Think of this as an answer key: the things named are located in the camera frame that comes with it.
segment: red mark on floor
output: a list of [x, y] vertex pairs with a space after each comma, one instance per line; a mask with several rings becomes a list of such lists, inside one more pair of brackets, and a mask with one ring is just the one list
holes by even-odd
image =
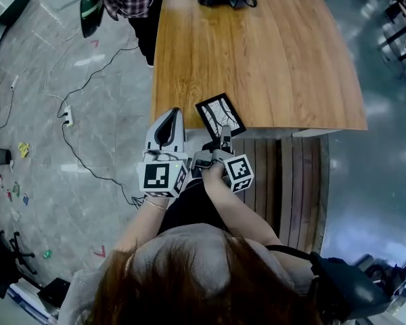
[[102, 248], [102, 253], [99, 252], [93, 252], [93, 254], [95, 254], [97, 257], [106, 257], [106, 248], [104, 246], [101, 246]]

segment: chair leg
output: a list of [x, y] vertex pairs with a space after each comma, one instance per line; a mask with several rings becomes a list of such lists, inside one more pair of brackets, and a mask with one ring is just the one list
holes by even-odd
[[22, 253], [20, 251], [20, 247], [18, 246], [18, 239], [17, 237], [20, 235], [20, 233], [14, 232], [14, 238], [11, 238], [9, 240], [9, 243], [11, 244], [12, 249], [14, 250], [14, 255], [15, 258], [18, 260], [18, 263], [20, 265], [26, 266], [26, 268], [30, 271], [31, 274], [37, 274], [37, 272], [33, 269], [30, 268], [30, 266], [27, 264], [27, 262], [24, 260], [25, 257], [35, 257], [35, 254], [33, 253]]

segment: yellow toy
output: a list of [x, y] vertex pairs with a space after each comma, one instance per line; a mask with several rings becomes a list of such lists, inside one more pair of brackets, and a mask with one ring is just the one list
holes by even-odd
[[30, 147], [30, 144], [23, 144], [22, 142], [20, 142], [20, 144], [18, 144], [18, 150], [21, 152], [22, 158], [25, 158], [27, 156], [28, 147]]

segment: marble floor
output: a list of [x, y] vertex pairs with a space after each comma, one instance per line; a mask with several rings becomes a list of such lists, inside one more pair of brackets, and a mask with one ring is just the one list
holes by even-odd
[[[403, 68], [385, 64], [378, 51], [387, 0], [325, 0], [348, 45], [363, 90], [369, 131], [341, 131], [329, 136], [330, 184], [323, 255], [354, 261], [371, 253], [391, 262], [406, 260], [406, 82]], [[0, 189], [0, 228], [8, 238], [19, 230], [23, 246], [37, 257], [38, 281], [69, 280], [81, 268], [102, 262], [132, 218], [121, 189], [94, 178], [79, 165], [62, 138], [61, 99], [79, 88], [121, 47], [136, 46], [133, 30], [107, 15], [89, 39], [77, 34], [78, 5], [52, 12], [31, 0], [0, 47], [0, 125], [9, 110], [12, 81], [14, 107], [0, 146], [10, 149], [14, 172], [0, 167], [5, 189], [17, 181], [27, 194], [26, 207]], [[138, 195], [135, 165], [141, 160], [150, 123], [152, 71], [139, 50], [122, 51], [82, 90], [73, 93], [74, 126], [66, 138], [98, 175], [125, 185]], [[18, 143], [30, 144], [21, 158]], [[50, 259], [43, 253], [52, 251]]]
[[355, 64], [368, 131], [328, 135], [328, 213], [322, 255], [352, 263], [369, 253], [406, 263], [406, 80], [384, 30], [388, 0], [325, 0]]
[[[102, 262], [93, 252], [102, 246], [108, 252], [136, 211], [120, 187], [94, 178], [78, 163], [62, 137], [64, 119], [56, 118], [61, 99], [45, 95], [46, 86], [49, 94], [63, 98], [118, 49], [137, 46], [129, 23], [114, 22], [107, 14], [92, 37], [84, 39], [78, 32], [69, 39], [79, 28], [78, 11], [78, 3], [53, 12], [43, 0], [31, 0], [0, 46], [0, 125], [19, 75], [12, 114], [0, 132], [0, 146], [11, 150], [15, 160], [13, 173], [0, 167], [5, 186], [0, 189], [0, 229], [8, 238], [21, 232], [23, 246], [37, 256], [30, 263], [41, 283], [69, 280], [75, 271]], [[130, 201], [140, 195], [135, 167], [150, 123], [151, 90], [152, 70], [136, 49], [121, 51], [66, 100], [74, 119], [74, 126], [64, 129], [67, 140], [97, 175], [123, 183]], [[20, 142], [30, 144], [26, 158], [18, 151]], [[15, 181], [21, 195], [13, 194], [10, 202], [5, 189]], [[52, 255], [44, 260], [47, 250]]]

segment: hand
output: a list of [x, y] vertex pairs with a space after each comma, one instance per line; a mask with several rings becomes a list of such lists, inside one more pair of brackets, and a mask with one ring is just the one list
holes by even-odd
[[222, 181], [224, 169], [224, 164], [220, 161], [217, 161], [209, 169], [202, 169], [204, 185], [207, 186], [214, 181]]

